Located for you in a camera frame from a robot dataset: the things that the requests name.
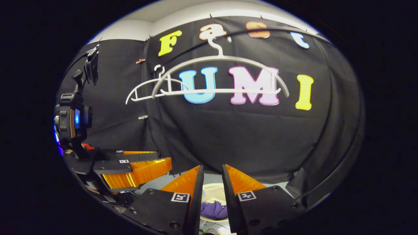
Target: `blue letter u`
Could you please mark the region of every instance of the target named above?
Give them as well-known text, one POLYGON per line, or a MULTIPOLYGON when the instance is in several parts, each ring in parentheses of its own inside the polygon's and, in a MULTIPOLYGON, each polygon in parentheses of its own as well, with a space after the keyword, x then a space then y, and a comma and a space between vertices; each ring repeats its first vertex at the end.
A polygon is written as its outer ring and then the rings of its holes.
MULTIPOLYGON (((215 89, 215 73, 218 71, 217 67, 206 67, 203 68, 200 73, 205 75, 206 89, 215 89)), ((194 76, 196 75, 195 70, 186 70, 181 72, 178 77, 181 81, 190 89, 194 90, 194 76)), ((184 94, 184 98, 190 103, 203 104, 209 102, 215 96, 213 93, 201 93, 201 94, 184 94)))

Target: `white ceiling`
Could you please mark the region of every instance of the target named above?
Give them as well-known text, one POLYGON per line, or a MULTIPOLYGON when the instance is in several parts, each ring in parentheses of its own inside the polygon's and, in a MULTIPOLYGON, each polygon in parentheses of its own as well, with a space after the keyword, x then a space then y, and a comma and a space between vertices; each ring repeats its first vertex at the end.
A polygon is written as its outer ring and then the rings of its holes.
MULTIPOLYGON (((200 5, 202 3, 213 3, 213 2, 227 2, 230 0, 161 0, 155 3, 149 4, 131 14, 121 18, 121 20, 143 20, 147 22, 156 22, 165 16, 173 14, 176 11, 200 5)), ((277 8, 269 3, 259 0, 238 0, 239 2, 253 3, 263 5, 267 7, 277 8)))

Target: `fisheye lens view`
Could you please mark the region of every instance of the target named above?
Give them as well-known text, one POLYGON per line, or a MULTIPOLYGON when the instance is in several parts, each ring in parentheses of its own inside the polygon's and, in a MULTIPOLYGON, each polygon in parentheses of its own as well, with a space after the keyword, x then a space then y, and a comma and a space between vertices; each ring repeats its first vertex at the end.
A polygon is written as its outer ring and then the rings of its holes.
POLYGON ((51 116, 57 155, 139 231, 274 234, 358 157, 356 72, 279 6, 161 0, 79 47, 51 116))

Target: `hanger hook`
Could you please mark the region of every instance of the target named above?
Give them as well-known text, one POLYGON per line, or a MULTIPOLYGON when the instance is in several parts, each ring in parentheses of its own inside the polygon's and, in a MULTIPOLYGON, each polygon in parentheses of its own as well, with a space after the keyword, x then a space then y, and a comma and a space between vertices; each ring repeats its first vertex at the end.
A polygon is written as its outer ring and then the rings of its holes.
POLYGON ((223 56, 224 55, 224 52, 222 50, 222 47, 221 47, 221 45, 216 44, 216 43, 213 42, 213 39, 214 38, 215 38, 215 36, 213 36, 212 34, 210 34, 209 37, 208 37, 208 43, 209 43, 209 45, 211 47, 213 47, 215 49, 218 49, 219 56, 223 56))
MULTIPOLYGON (((157 64, 154 67, 154 71, 157 71, 157 69, 159 69, 159 68, 161 68, 161 65, 160 64, 157 64)), ((164 66, 162 66, 162 68, 163 68, 163 70, 158 74, 158 78, 160 78, 160 79, 161 79, 161 75, 164 74, 164 72, 166 71, 166 69, 164 68, 164 66)))

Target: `purple cloth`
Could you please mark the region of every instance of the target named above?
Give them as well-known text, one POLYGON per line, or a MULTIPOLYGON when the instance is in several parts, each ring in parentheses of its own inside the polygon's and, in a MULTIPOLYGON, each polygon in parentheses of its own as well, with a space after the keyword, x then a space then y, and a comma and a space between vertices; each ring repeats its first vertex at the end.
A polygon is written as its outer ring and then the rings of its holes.
POLYGON ((200 205, 200 215, 211 220, 222 220, 228 217, 228 211, 227 207, 222 206, 220 202, 204 202, 200 205))

